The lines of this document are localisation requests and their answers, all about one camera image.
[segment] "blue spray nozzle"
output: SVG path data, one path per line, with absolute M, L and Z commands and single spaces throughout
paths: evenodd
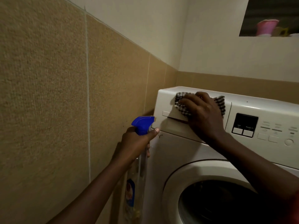
M 145 135 L 151 124 L 155 121 L 153 116 L 139 116 L 132 122 L 132 126 L 136 127 L 138 135 Z

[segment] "pink bucket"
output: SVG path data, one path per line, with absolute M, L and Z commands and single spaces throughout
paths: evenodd
M 271 34 L 278 24 L 279 20 L 263 20 L 257 24 L 256 36 L 268 36 Z

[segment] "checkered cloth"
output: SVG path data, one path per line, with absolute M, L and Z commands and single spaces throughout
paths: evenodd
M 179 100 L 183 98 L 184 95 L 186 94 L 193 94 L 193 93 L 187 93 L 187 92 L 179 92 L 176 93 L 176 99 L 174 101 L 174 106 L 177 107 L 177 109 L 185 116 L 191 116 L 190 111 L 186 108 L 185 105 L 180 104 Z M 214 101 L 218 104 L 220 110 L 221 110 L 221 114 L 222 116 L 224 116 L 225 114 L 225 104 L 224 104 L 224 96 L 219 96 L 219 97 L 215 97 Z

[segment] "round door frame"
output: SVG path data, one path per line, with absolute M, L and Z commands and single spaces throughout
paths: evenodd
M 204 180 L 222 180 L 239 184 L 255 192 L 246 178 L 225 160 L 202 160 L 192 162 L 177 169 L 168 178 L 162 195 L 163 214 L 168 224 L 183 224 L 178 200 L 189 186 Z

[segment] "spray bottle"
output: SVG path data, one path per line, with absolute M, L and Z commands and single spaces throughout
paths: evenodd
M 132 126 L 136 127 L 138 135 L 145 135 L 148 133 L 154 119 L 153 116 L 140 116 L 132 122 Z M 124 218 L 127 224 L 141 224 L 146 170 L 147 148 L 144 148 L 142 154 L 128 170 L 124 206 Z

